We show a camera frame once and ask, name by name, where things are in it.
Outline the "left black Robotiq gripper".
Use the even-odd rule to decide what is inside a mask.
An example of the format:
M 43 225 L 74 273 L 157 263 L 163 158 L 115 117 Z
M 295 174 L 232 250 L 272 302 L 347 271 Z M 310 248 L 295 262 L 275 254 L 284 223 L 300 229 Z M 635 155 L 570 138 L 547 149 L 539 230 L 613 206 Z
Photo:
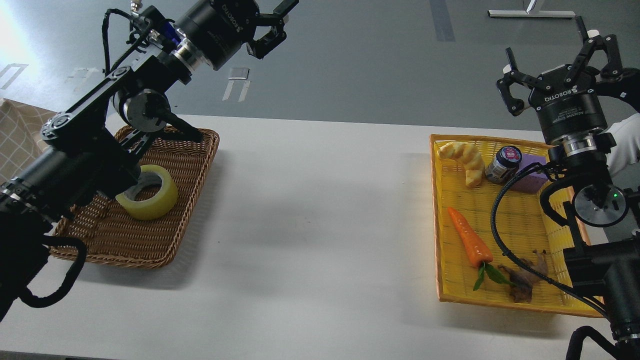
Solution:
M 299 0 L 282 0 L 272 13 L 259 13 L 254 0 L 199 0 L 174 24 L 218 71 L 243 44 L 249 55 L 262 60 L 283 43 L 285 18 L 298 4 Z M 253 39 L 258 27 L 270 29 Z

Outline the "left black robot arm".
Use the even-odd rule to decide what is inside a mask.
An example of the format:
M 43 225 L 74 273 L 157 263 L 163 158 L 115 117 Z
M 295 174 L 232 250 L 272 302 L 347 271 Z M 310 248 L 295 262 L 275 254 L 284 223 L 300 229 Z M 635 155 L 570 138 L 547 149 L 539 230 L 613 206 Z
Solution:
M 1 316 L 15 300 L 32 308 L 61 301 L 87 257 L 77 238 L 49 235 L 71 208 L 138 184 L 156 139 L 201 142 L 173 113 L 166 91 L 187 84 L 200 64 L 217 71 L 243 44 L 263 59 L 287 38 L 296 0 L 261 13 L 254 0 L 199 0 L 177 21 L 138 0 L 108 9 L 102 24 L 105 76 L 69 109 L 42 125 L 48 149 L 1 186 Z

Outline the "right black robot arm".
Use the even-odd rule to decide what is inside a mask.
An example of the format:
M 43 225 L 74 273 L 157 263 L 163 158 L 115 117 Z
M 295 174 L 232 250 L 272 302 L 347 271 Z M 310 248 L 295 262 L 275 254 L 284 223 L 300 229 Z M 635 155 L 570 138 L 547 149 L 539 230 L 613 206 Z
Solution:
M 546 164 L 535 162 L 519 171 L 498 192 L 490 212 L 490 228 L 503 255 L 522 270 L 579 300 L 606 319 L 612 340 L 591 326 L 570 337 L 567 360 L 578 360 L 586 338 L 615 360 L 639 358 L 640 274 L 639 232 L 624 239 L 600 242 L 594 231 L 619 224 L 631 215 L 639 221 L 639 190 L 614 185 L 607 156 L 617 142 L 607 132 L 599 96 L 620 100 L 639 109 L 639 70 L 624 67 L 617 37 L 587 30 L 574 18 L 582 47 L 571 63 L 529 75 L 518 69 L 506 49 L 508 65 L 496 86 L 512 116 L 534 109 L 544 143 L 550 146 Z M 514 255 L 501 239 L 497 216 L 503 196 L 526 175 L 542 173 L 550 179 L 539 194 L 542 212 L 569 231 L 572 243 L 562 249 L 569 284 L 554 280 Z

